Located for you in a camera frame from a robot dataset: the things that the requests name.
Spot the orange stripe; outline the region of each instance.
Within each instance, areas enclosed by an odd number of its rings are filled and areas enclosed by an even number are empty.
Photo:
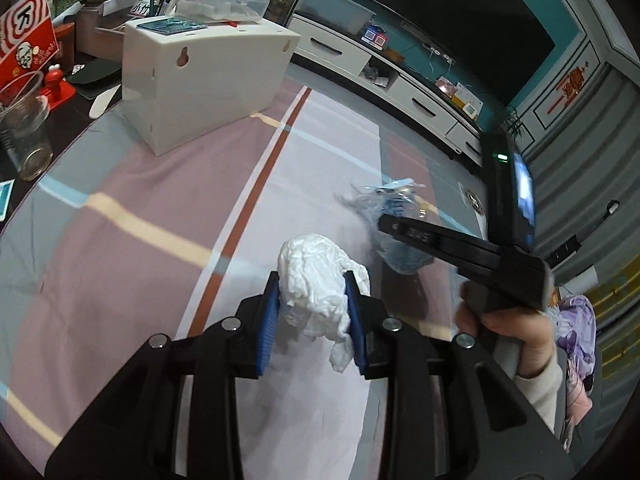
[[[300,110],[302,110],[306,98],[310,93],[311,88],[307,88],[302,94],[300,101],[298,101],[296,107],[291,112],[291,115],[287,119],[286,126],[282,129],[280,137],[273,147],[273,151],[270,153],[269,158],[267,158],[267,161],[262,168],[262,171],[258,175],[258,178],[256,179],[252,190],[249,192],[249,196],[247,197],[244,206],[242,206],[242,211],[238,215],[236,224],[234,225],[233,229],[231,229],[229,238],[226,240],[225,246],[222,248],[220,258],[218,259],[218,263],[216,264],[216,268],[218,268],[222,261],[229,262],[234,256],[234,253],[238,248],[238,244],[240,243],[240,238],[244,233],[244,229],[249,223],[249,218],[251,218],[251,214],[254,212],[255,205],[260,198],[260,194],[262,193],[262,190],[267,183],[267,179],[269,178],[273,167],[276,165],[276,161],[278,160],[278,157],[282,152],[287,137],[289,137],[291,127],[298,118],[298,114],[300,113]],[[214,272],[212,273],[209,279],[209,283],[207,283],[202,298],[200,299],[200,303],[198,304],[196,313],[193,316],[193,321],[191,322],[188,337],[200,335],[203,332],[205,324],[207,323],[207,318],[209,317],[209,313],[211,311],[211,307],[213,306],[214,301],[216,301],[216,296],[218,295],[218,291],[220,290],[220,285],[222,285],[222,280],[225,277],[227,267],[228,266],[225,266],[221,272],[216,272],[214,270]]]

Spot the white plastic box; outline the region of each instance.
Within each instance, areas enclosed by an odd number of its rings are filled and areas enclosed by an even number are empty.
[[[375,14],[351,0],[304,0],[300,10],[331,22],[350,34],[358,34]]]
[[[264,19],[172,36],[138,28],[162,19],[127,22],[122,57],[124,113],[156,155],[268,108],[300,40]]]
[[[171,0],[164,13],[199,23],[258,22],[268,6],[269,0]]]

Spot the drawer handle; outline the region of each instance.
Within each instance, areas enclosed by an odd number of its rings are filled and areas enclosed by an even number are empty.
[[[318,41],[316,40],[316,38],[310,38],[311,43],[315,43],[318,44],[320,46],[325,47],[325,49],[329,50],[330,52],[333,52],[334,54],[337,54],[338,56],[342,55],[342,52],[340,50],[338,50],[337,48],[333,48],[332,46],[327,45],[326,43],[323,43],[322,41]]]
[[[465,141],[466,146],[472,151],[474,152],[477,156],[482,156],[480,155],[480,152],[478,152],[478,150],[476,150],[471,144],[469,144],[468,142]]]
[[[418,99],[416,99],[415,97],[411,98],[411,101],[414,102],[414,104],[416,106],[419,106],[420,108],[422,108],[425,112],[427,112],[431,117],[435,117],[436,114],[434,114],[431,110],[429,110],[425,105],[423,105],[420,101],[418,101]]]

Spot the kfc logo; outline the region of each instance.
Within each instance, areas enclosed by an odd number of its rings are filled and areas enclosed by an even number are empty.
[[[18,45],[18,49],[15,51],[15,60],[22,68],[30,69],[31,62],[33,61],[33,49],[28,41]]]

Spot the desk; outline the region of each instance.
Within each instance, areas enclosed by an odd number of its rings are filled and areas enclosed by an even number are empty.
[[[112,108],[14,212],[0,238],[0,422],[40,471],[149,335],[184,337],[231,314],[294,235],[331,238],[393,313],[450,335],[454,269],[395,275],[341,198],[411,177],[430,221],[479,236],[460,190],[482,196],[481,184],[370,103],[299,67],[287,75],[270,109],[161,157]],[[385,384],[353,365],[334,372],[331,345],[283,324],[267,374],[239,381],[246,478],[375,478]]]

